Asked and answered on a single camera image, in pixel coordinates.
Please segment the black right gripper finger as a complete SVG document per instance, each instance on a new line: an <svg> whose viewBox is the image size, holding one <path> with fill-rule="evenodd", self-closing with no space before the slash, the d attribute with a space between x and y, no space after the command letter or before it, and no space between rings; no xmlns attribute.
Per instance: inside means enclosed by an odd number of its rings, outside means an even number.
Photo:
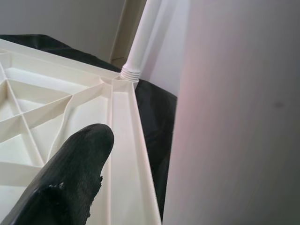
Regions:
<svg viewBox="0 0 300 225"><path fill-rule="evenodd" d="M86 224L113 145L114 134L106 124L91 124L72 134L35 176L1 224Z"/></svg>

